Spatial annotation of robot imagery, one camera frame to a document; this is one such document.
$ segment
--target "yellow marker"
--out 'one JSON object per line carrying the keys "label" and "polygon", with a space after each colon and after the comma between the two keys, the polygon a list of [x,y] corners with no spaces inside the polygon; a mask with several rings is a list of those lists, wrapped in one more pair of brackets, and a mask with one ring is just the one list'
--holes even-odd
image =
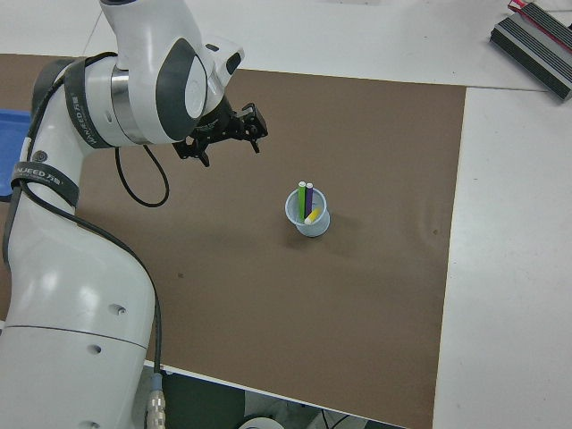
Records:
{"label": "yellow marker", "polygon": [[306,225],[313,223],[317,219],[317,217],[320,215],[320,212],[322,212],[322,209],[320,207],[316,207],[314,210],[312,210],[310,212],[310,214],[307,216],[307,218],[304,219],[304,223]]}

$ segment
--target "purple marker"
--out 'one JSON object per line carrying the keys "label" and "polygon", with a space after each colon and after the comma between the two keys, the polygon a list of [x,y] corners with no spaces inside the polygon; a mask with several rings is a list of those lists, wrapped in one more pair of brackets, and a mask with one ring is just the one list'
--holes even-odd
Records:
{"label": "purple marker", "polygon": [[306,184],[306,208],[304,210],[304,218],[312,212],[312,196],[314,195],[314,185],[312,183]]}

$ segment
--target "cable connector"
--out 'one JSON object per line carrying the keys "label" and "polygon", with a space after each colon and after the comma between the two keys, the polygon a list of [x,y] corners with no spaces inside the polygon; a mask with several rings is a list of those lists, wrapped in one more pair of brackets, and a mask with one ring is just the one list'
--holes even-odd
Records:
{"label": "cable connector", "polygon": [[151,392],[147,400],[147,429],[165,429],[166,414],[163,395],[163,377],[154,373],[151,377]]}

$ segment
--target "white robotic arm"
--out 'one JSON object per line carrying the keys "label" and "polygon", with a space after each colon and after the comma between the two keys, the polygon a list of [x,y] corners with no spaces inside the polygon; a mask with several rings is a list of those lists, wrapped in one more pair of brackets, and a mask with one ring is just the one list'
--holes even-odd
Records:
{"label": "white robotic arm", "polygon": [[[156,295],[129,248],[75,216],[84,158],[98,148],[173,143],[180,157],[208,165],[208,144],[247,139],[257,151],[267,134],[254,105],[235,113],[224,96],[241,48],[204,43],[183,0],[100,4],[118,55],[44,70],[13,176],[2,427],[130,427]],[[148,424],[162,427],[161,414]]]}

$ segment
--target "white tabletop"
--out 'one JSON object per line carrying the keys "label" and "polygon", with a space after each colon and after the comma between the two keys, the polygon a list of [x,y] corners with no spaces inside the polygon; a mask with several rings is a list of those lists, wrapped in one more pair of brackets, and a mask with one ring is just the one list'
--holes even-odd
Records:
{"label": "white tabletop", "polygon": [[[570,427],[572,105],[488,42],[508,1],[187,1],[204,34],[245,47],[244,68],[471,87],[434,427]],[[538,3],[572,22],[572,2]],[[2,53],[115,49],[96,0],[0,7]]]}

